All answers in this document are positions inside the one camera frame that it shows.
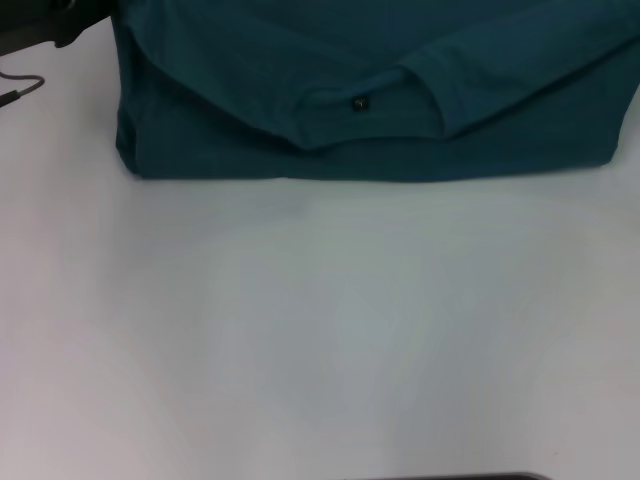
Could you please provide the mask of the teal t-shirt with cream letters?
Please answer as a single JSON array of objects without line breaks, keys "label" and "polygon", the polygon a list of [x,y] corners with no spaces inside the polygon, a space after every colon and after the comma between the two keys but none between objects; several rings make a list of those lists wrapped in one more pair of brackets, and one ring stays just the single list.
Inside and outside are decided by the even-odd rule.
[{"label": "teal t-shirt with cream letters", "polygon": [[118,0],[149,180],[441,182],[611,161],[640,0]]}]

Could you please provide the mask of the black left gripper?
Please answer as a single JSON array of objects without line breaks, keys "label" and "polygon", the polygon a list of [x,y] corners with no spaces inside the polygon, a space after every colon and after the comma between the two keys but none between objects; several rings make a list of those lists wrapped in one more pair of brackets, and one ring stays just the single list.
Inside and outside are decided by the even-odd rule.
[{"label": "black left gripper", "polygon": [[0,56],[46,42],[64,48],[113,9],[114,0],[0,0]]}]

